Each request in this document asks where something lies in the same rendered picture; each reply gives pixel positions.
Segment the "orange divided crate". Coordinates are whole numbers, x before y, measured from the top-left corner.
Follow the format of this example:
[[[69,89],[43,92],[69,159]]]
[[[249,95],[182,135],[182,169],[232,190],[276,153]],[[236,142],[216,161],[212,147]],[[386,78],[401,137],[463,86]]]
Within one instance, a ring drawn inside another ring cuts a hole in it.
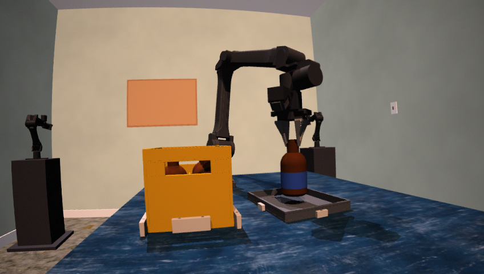
[[[172,218],[210,216],[211,228],[233,227],[231,146],[142,149],[147,233],[171,232]],[[211,173],[166,175],[167,162],[211,161]]]

